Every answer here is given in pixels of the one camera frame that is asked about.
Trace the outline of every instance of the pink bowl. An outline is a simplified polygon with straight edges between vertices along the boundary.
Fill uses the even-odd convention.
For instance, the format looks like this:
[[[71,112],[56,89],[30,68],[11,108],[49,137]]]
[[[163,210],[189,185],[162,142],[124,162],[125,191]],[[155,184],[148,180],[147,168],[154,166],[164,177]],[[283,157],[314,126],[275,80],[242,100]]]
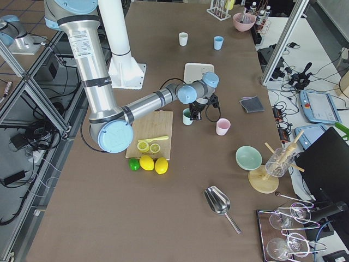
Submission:
[[[255,24],[256,17],[254,15],[245,14],[245,19],[246,17],[248,20],[250,20],[250,23],[240,23],[241,13],[234,14],[233,24],[237,31],[245,32],[251,29],[251,27]]]

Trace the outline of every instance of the white desk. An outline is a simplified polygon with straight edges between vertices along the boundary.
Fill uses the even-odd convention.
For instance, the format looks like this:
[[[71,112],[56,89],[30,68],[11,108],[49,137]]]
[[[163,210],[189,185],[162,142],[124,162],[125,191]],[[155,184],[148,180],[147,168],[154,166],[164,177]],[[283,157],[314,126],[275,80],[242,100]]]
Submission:
[[[281,17],[270,17],[269,20],[271,22],[269,30],[265,34],[264,42],[262,43],[262,45],[256,47],[257,50],[260,48],[264,48],[264,47],[268,47],[270,45],[276,44],[287,22],[287,18],[281,18]],[[329,63],[329,65],[321,69],[320,72],[316,75],[318,78],[326,78],[337,72],[333,64],[330,63],[331,62],[330,58],[327,56],[325,50],[323,49],[321,43],[319,42],[318,38],[316,37],[315,33],[311,29],[306,19],[300,19],[298,21],[297,27],[294,30],[288,42],[289,43],[295,42],[298,45],[300,45],[299,49],[287,48],[290,51],[290,54],[283,55],[285,62],[289,66],[295,66],[296,71],[302,72],[306,64],[308,62],[311,62],[312,66],[307,72],[312,72],[313,74],[316,74],[321,67]],[[333,83],[338,83],[340,78],[341,77],[339,74],[335,74],[329,77],[327,80]],[[316,80],[316,78],[311,76],[310,80],[314,81]],[[270,81],[267,85],[267,88],[269,90],[281,90],[281,86],[284,83],[287,83],[287,82],[281,82],[281,81],[271,82]],[[338,86],[331,84],[329,82],[326,82],[324,80],[317,80],[315,82],[311,82],[310,85],[305,88],[305,90],[308,90],[308,89],[314,89],[316,91],[330,90],[328,91],[328,93],[336,96],[336,93],[333,90],[334,88],[338,88]],[[269,92],[270,104],[272,106],[275,104],[276,101],[285,101],[287,104],[287,108],[294,109],[294,110],[296,109],[292,105],[290,100],[280,95],[278,96],[276,93]],[[285,96],[291,97],[294,103],[296,102],[296,98],[291,93],[283,93],[283,94]],[[300,107],[299,94],[296,94],[296,97],[297,97],[297,105],[300,111],[295,115],[287,116],[287,121],[293,124],[293,128],[306,126],[310,124],[306,120],[303,114],[303,110]],[[345,108],[345,104],[342,100],[333,98],[333,101],[337,109]],[[349,111],[339,111],[339,115],[342,119],[343,124],[345,126],[349,126]],[[297,152],[302,152],[302,151],[303,150],[301,149],[301,147],[298,146]],[[304,192],[304,189],[302,186],[302,177],[299,171],[295,170],[291,177],[292,177],[294,191],[296,192],[296,194],[300,196],[302,199],[308,199],[309,197]],[[320,254],[317,256],[317,261],[323,261],[321,256],[325,254],[333,253],[337,250],[344,249],[346,250],[346,252],[348,252],[347,248],[341,242],[341,240],[339,239],[336,233],[333,236],[321,239],[320,242],[327,245],[327,250],[324,252],[320,252]]]

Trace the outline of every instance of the yellow lemon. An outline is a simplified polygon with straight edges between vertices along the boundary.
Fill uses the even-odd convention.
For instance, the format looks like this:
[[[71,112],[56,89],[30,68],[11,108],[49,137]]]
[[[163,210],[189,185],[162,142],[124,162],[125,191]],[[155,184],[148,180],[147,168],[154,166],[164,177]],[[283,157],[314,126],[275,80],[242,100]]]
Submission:
[[[159,174],[162,175],[167,172],[169,168],[169,163],[164,157],[160,157],[156,162],[155,162],[155,171]]]
[[[159,153],[159,152],[160,152],[160,145],[157,144],[157,143],[151,144],[151,146],[150,146],[150,151],[151,151],[153,154]]]
[[[141,156],[140,158],[140,166],[144,169],[144,170],[153,170],[154,169],[154,160],[148,156],[147,154],[145,154],[144,156]]]
[[[145,141],[140,141],[137,144],[137,149],[141,152],[141,153],[146,153],[149,151],[149,144]]]

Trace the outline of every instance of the blue cable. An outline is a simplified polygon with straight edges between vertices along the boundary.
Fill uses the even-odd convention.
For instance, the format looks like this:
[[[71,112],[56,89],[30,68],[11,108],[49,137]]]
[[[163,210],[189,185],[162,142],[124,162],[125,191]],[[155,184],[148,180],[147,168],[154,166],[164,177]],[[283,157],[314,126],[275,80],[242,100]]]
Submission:
[[[324,225],[322,225],[322,226],[319,228],[319,230],[318,230],[318,232],[317,232],[317,235],[316,235],[316,238],[315,238],[315,242],[318,241],[318,237],[320,236],[320,233],[321,233],[322,229],[323,229],[327,224],[329,224],[329,222],[331,222],[331,221],[327,221],[326,223],[324,223]],[[316,253],[314,253],[314,262],[316,262]]]

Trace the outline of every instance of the green bowl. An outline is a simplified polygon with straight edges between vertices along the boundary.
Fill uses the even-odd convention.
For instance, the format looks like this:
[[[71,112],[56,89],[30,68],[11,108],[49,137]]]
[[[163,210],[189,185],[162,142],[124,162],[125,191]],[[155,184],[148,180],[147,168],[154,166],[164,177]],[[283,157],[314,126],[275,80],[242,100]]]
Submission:
[[[262,164],[262,156],[251,146],[242,146],[236,151],[236,162],[245,170],[255,170]]]

